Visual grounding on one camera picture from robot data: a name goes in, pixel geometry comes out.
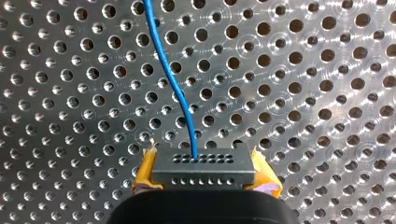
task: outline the blue wire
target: blue wire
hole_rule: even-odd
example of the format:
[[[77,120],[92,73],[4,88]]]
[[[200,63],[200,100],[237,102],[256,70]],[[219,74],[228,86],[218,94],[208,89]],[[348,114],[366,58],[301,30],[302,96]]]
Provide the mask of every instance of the blue wire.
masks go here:
[[[181,109],[183,110],[184,117],[186,118],[187,121],[187,127],[189,129],[189,136],[190,136],[190,142],[191,142],[191,154],[193,158],[198,157],[198,148],[197,148],[197,141],[195,139],[195,134],[194,134],[194,122],[192,120],[192,116],[190,114],[189,106],[187,105],[186,99],[183,96],[183,93],[181,92],[180,87],[177,84],[177,80],[175,79],[174,75],[172,74],[169,66],[169,62],[166,59],[166,54],[163,51],[163,45],[161,44],[161,39],[160,36],[158,35],[158,31],[155,25],[155,20],[154,20],[154,13],[153,13],[153,8],[151,4],[151,0],[144,0],[143,1],[144,6],[145,6],[145,11],[146,11],[146,17],[148,20],[148,29],[149,33],[151,35],[151,39],[154,43],[154,47],[157,50],[158,57],[160,58],[161,65],[163,66],[163,71],[165,72],[166,76],[169,79],[169,82],[171,83],[172,89],[175,91],[176,97],[178,101],[180,102]]]

